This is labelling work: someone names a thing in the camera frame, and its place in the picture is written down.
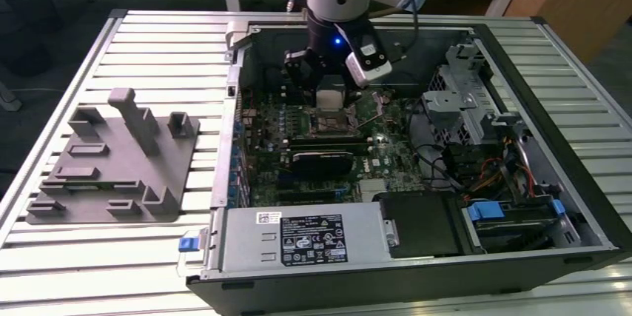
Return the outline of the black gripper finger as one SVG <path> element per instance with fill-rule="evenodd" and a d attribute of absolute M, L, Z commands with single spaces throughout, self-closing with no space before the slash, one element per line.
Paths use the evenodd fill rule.
<path fill-rule="evenodd" d="M 343 109 L 346 110 L 362 97 L 367 88 L 350 88 L 343 89 Z"/>
<path fill-rule="evenodd" d="M 298 89 L 306 103 L 315 106 L 315 91 L 319 77 L 301 57 L 287 59 L 287 77 Z"/>

